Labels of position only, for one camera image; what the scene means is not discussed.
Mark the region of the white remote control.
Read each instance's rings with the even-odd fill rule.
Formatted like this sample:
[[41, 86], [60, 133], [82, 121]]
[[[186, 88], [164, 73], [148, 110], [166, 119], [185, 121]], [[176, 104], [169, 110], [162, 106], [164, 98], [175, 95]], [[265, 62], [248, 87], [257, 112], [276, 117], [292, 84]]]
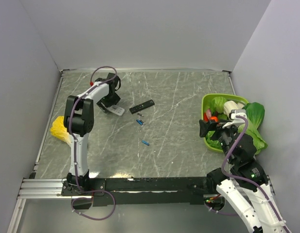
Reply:
[[120, 116], [120, 117], [125, 112], [125, 109], [122, 108], [122, 107], [120, 107], [120, 106], [118, 106], [118, 105], [112, 105], [112, 106], [108, 107], [107, 109], [108, 109], [109, 112], [111, 112], [111, 113], [113, 113], [113, 114], [115, 114], [117, 116]]

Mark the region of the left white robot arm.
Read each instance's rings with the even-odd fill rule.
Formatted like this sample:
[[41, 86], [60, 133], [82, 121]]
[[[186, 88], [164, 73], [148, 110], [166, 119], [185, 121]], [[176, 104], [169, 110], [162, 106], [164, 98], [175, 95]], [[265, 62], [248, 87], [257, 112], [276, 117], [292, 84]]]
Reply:
[[72, 142], [67, 182], [79, 195], [85, 195], [90, 190], [87, 156], [88, 138], [94, 126], [94, 105], [105, 113], [115, 107], [116, 113], [122, 114], [124, 111], [116, 106], [121, 99], [116, 93], [120, 87], [118, 75], [109, 73], [106, 79], [98, 78], [91, 82], [85, 92], [67, 98], [63, 123]]

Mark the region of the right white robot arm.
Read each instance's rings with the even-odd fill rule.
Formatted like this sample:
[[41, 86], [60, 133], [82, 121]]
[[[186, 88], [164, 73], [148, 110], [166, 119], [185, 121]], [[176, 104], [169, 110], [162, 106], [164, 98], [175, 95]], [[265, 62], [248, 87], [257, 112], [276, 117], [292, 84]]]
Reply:
[[253, 138], [238, 133], [236, 120], [200, 120], [200, 137], [212, 131], [225, 154], [220, 168], [207, 174], [207, 189], [231, 205], [250, 233], [289, 233], [274, 201], [269, 179], [254, 158]]

